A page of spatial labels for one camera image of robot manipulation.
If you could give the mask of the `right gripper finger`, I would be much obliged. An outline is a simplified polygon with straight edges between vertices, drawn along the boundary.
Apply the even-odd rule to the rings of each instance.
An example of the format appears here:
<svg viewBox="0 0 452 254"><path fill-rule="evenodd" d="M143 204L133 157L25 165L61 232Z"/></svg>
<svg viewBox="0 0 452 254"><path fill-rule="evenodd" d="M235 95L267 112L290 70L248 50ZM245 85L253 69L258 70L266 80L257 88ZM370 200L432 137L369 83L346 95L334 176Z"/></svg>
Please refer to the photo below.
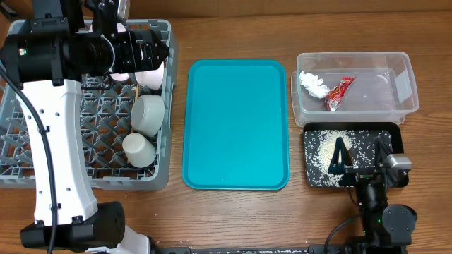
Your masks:
<svg viewBox="0 0 452 254"><path fill-rule="evenodd" d="M391 148L383 142L380 137L374 140L374 166L380 169L385 158L390 155Z"/></svg>
<svg viewBox="0 0 452 254"><path fill-rule="evenodd" d="M335 142L335 149L328 167L328 173L334 175L348 174L351 169L353 169L352 158L343 139L339 137Z"/></svg>

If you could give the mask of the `white rice grains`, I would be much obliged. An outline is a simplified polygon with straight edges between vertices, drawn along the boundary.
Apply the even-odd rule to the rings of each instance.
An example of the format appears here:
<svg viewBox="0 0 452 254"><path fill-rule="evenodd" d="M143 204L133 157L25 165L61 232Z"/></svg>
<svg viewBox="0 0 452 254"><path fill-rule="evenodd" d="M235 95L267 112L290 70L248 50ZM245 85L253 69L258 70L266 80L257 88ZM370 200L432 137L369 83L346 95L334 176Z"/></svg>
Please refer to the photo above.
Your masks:
<svg viewBox="0 0 452 254"><path fill-rule="evenodd" d="M388 131L307 131L304 133L305 172L308 183L313 187L337 188L340 175L328 173L336 140L342 138L356 169L374 166L375 139L379 138L391 147Z"/></svg>

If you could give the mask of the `pink small bowl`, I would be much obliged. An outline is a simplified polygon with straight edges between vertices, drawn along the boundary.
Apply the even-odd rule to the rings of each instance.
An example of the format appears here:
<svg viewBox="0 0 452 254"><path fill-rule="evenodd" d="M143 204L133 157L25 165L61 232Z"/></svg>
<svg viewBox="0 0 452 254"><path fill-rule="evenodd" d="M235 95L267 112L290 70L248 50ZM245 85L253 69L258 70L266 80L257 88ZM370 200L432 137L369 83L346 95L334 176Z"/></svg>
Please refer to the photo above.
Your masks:
<svg viewBox="0 0 452 254"><path fill-rule="evenodd" d="M147 87L151 90L158 90L162 85L164 69L165 64L162 63L156 70L137 72L135 73L136 81L142 87Z"/></svg>

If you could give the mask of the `grey-green bowl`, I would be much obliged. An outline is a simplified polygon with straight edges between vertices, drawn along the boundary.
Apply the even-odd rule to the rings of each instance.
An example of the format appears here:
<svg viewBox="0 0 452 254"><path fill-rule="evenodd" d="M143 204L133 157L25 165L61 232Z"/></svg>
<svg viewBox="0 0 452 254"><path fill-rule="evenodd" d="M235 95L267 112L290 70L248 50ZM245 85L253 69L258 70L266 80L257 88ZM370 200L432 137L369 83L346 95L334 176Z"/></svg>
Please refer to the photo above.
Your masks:
<svg viewBox="0 0 452 254"><path fill-rule="evenodd" d="M131 125L135 131L148 137L155 136L164 119L165 104L158 95L142 95L133 104Z"/></svg>

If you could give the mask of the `red snack wrapper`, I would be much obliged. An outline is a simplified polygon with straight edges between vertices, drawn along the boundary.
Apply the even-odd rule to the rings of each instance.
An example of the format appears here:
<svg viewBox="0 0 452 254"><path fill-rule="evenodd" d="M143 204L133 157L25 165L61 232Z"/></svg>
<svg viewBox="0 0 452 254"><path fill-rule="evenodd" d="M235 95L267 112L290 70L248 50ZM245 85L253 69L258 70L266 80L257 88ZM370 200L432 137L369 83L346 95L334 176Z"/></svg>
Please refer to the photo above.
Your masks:
<svg viewBox="0 0 452 254"><path fill-rule="evenodd" d="M344 77L340 83L334 87L326 96L326 106L329 111L336 111L340 106L349 86L355 81L356 77Z"/></svg>

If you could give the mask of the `white tissue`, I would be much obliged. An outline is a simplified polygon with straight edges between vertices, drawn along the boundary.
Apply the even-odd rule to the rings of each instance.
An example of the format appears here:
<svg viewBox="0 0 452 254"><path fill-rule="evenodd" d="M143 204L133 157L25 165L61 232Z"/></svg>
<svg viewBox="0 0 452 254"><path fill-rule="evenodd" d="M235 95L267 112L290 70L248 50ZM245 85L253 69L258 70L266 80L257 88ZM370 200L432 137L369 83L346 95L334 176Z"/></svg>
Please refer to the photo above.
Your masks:
<svg viewBox="0 0 452 254"><path fill-rule="evenodd" d="M299 80L301 86L304 87L312 97L323 99L331 91L328 86L324 84L323 78L319 78L312 73L302 71L299 74Z"/></svg>

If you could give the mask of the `pale green cup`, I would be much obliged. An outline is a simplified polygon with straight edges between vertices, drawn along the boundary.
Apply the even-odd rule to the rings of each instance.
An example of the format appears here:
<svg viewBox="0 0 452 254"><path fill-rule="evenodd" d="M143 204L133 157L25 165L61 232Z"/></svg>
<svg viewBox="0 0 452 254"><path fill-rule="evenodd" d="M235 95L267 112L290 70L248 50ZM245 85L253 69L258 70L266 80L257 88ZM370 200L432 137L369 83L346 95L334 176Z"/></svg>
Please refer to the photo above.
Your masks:
<svg viewBox="0 0 452 254"><path fill-rule="evenodd" d="M137 168L150 166L156 158L155 147L140 133L128 134L122 147L131 165Z"/></svg>

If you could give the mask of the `large pink plate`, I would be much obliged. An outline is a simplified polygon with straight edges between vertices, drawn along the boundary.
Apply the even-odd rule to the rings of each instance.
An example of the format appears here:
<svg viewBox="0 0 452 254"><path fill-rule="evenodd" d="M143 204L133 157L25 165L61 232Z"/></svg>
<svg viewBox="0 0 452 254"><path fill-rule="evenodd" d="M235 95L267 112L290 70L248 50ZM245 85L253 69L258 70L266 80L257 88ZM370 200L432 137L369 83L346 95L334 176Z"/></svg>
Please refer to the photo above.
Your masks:
<svg viewBox="0 0 452 254"><path fill-rule="evenodd" d="M117 23L117 31L118 32L126 32L126 28L121 23ZM129 74L128 73L113 73L113 74L111 74L111 77L115 81L125 82L129 79Z"/></svg>

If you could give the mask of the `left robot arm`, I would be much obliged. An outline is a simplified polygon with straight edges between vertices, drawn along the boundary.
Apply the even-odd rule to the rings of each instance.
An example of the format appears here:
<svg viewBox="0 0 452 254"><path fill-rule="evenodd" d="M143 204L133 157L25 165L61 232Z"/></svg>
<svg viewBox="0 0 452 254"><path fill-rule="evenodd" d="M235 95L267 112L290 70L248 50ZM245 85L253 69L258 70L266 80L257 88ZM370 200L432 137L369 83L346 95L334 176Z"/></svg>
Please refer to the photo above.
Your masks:
<svg viewBox="0 0 452 254"><path fill-rule="evenodd" d="M157 253L151 237L125 222L120 202L99 203L85 169L83 76L154 71L170 50L152 31L119 31L127 1L34 1L30 31L8 35L1 77L26 120L35 172L34 221L25 248L75 253Z"/></svg>

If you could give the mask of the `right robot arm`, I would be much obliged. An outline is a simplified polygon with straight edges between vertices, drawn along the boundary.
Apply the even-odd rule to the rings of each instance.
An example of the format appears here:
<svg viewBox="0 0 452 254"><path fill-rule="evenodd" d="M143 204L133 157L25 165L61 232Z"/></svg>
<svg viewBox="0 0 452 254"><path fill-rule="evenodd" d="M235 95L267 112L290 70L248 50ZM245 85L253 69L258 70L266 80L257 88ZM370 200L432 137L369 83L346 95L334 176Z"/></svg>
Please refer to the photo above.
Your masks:
<svg viewBox="0 0 452 254"><path fill-rule="evenodd" d="M412 243L417 213L407 205L388 204L387 192L411 168L412 162L403 153L392 153L379 138L374 143L373 167L354 168L343 139L337 138L328 172L341 176L340 186L355 189L359 213L330 232L323 251L329 251L329 243L339 229L359 219L363 235L349 238L332 253L406 253Z"/></svg>

